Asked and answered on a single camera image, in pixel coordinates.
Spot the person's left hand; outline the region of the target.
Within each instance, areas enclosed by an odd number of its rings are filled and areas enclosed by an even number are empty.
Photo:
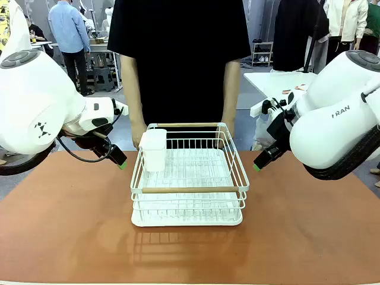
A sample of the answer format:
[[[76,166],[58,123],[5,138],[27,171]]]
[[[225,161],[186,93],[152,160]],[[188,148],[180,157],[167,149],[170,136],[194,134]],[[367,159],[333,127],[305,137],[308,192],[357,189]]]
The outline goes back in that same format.
[[[235,136],[235,118],[222,118],[222,123],[225,126],[219,128],[219,134],[217,138],[220,138],[218,141],[218,148],[222,149],[229,145]]]

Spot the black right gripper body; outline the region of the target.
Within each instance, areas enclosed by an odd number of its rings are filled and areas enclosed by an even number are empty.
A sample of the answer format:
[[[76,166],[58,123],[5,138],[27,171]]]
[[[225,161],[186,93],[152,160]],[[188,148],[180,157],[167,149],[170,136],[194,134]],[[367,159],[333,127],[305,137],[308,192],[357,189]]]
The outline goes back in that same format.
[[[270,123],[267,132],[272,136],[274,142],[266,148],[267,152],[290,151],[290,131],[286,126],[284,113],[279,113]]]

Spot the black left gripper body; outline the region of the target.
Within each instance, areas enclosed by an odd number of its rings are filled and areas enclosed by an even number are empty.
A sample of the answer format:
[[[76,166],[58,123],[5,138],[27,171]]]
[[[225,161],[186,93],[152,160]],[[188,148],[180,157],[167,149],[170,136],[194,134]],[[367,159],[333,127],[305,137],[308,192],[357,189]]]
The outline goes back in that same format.
[[[110,158],[112,154],[113,145],[106,135],[91,132],[82,137],[73,137],[72,140],[79,148],[92,151],[98,158]]]

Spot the person's right hand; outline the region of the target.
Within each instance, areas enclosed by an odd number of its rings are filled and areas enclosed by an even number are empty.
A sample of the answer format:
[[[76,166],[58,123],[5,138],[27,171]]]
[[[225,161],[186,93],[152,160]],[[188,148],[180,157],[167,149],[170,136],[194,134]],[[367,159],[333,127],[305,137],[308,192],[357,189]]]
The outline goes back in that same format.
[[[132,121],[131,122],[131,138],[133,146],[139,149],[141,138],[143,133],[147,130],[147,125],[144,121]]]

